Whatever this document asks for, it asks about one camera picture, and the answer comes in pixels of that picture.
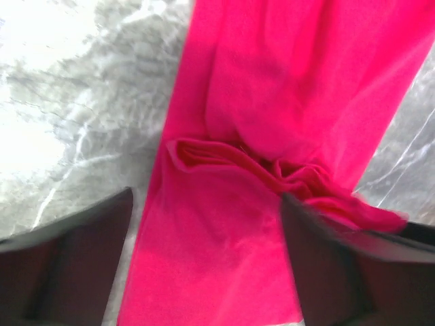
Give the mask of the magenta t-shirt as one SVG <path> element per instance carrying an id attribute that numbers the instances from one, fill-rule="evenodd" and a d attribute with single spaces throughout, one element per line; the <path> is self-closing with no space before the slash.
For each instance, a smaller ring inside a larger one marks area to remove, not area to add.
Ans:
<path id="1" fill-rule="evenodd" d="M 117 323 L 301 322 L 280 197 L 405 225 L 353 190 L 433 42 L 433 1 L 197 1 Z"/>

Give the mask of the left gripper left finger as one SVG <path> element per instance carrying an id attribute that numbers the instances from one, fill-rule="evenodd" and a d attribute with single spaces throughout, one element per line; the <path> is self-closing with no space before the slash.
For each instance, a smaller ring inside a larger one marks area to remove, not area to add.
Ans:
<path id="1" fill-rule="evenodd" d="M 133 211 L 126 188 L 1 239 L 2 325 L 101 325 Z"/>

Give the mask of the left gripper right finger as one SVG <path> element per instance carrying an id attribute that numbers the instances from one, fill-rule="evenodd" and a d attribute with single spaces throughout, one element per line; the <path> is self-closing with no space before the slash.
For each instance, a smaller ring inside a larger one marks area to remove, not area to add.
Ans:
<path id="1" fill-rule="evenodd" d="M 281 221 L 306 325 L 433 325 L 434 228 L 354 231 L 290 194 Z"/>

